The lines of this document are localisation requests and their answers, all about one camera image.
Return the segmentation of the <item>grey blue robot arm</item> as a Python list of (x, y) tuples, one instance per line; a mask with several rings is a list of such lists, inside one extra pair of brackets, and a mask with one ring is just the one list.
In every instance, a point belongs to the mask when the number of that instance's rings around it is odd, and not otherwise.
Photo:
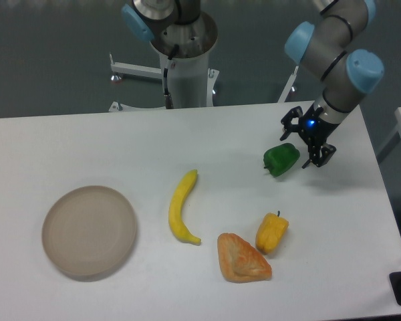
[[(370, 51), (346, 51), (375, 17), (373, 1), (317, 1), (316, 6), (321, 23), (298, 25), (284, 50), (325, 88), (308, 110), (294, 107), (281, 123), (284, 137), (296, 133), (306, 143), (307, 163), (322, 167), (336, 152), (328, 137), (380, 83), (384, 65)], [(209, 54), (218, 29), (200, 2), (129, 1), (121, 14), (127, 28), (159, 55), (166, 108), (205, 107)]]

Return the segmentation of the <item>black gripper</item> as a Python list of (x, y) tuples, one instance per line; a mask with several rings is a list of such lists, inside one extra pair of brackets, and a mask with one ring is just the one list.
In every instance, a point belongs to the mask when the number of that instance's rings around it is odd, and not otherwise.
[(302, 165), (307, 168), (310, 164), (316, 167), (326, 165), (335, 154), (337, 148), (327, 142), (329, 135), (338, 127), (338, 124), (332, 124), (320, 118), (320, 112), (314, 108), (309, 108), (303, 115), (301, 106), (296, 106), (288, 111), (281, 119), (283, 125), (283, 134), (280, 141), (284, 141), (291, 133), (299, 133), (301, 139), (308, 145), (308, 160)]

